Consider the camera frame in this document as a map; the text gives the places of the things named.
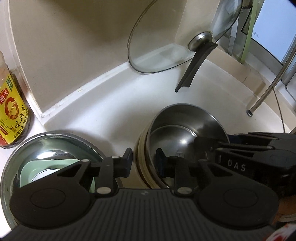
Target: glass lid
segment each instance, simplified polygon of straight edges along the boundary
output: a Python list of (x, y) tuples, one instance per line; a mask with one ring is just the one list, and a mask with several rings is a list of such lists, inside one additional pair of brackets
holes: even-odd
[(130, 65), (156, 73), (190, 60), (198, 52), (195, 43), (218, 41), (241, 8), (242, 0), (153, 0), (130, 34)]

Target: metal bowl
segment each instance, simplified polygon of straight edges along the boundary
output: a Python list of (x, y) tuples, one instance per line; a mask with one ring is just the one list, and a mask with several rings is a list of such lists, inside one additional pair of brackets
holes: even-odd
[(9, 209), (10, 197), (20, 187), (20, 173), (32, 160), (89, 159), (101, 162), (105, 155), (94, 145), (73, 134), (52, 131), (35, 135), (22, 142), (8, 159), (1, 177), (1, 204), (10, 226), (17, 223)]
[(161, 110), (152, 121), (146, 138), (145, 159), (150, 174), (161, 188), (173, 185), (170, 178), (162, 179), (155, 169), (156, 149), (166, 156), (179, 156), (189, 161), (196, 158), (196, 137), (228, 142), (221, 124), (207, 111), (191, 104), (174, 104)]

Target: plastic bottle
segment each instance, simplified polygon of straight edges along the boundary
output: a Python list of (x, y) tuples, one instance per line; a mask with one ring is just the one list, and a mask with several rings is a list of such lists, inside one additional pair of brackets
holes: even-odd
[(0, 51), (0, 147), (11, 148), (20, 144), (27, 135), (29, 125), (28, 107)]

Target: cable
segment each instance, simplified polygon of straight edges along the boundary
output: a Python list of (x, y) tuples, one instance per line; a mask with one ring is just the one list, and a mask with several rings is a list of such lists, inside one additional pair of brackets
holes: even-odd
[(285, 131), (285, 125), (284, 125), (284, 120), (283, 120), (283, 115), (281, 114), (281, 108), (280, 108), (280, 106), (279, 106), (279, 101), (278, 101), (278, 99), (277, 99), (276, 92), (275, 92), (274, 88), (272, 88), (272, 90), (274, 91), (274, 95), (275, 95), (275, 97), (276, 97), (276, 102), (277, 102), (278, 107), (279, 107), (279, 114), (281, 115), (281, 123), (282, 123), (282, 125), (283, 125), (283, 130), (284, 130), (284, 133), (286, 133), (286, 131)]

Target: bottle label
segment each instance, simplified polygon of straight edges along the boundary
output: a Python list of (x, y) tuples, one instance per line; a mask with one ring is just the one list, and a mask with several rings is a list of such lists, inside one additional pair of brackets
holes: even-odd
[(28, 120), (28, 108), (9, 74), (0, 87), (0, 145), (6, 146), (18, 138)]

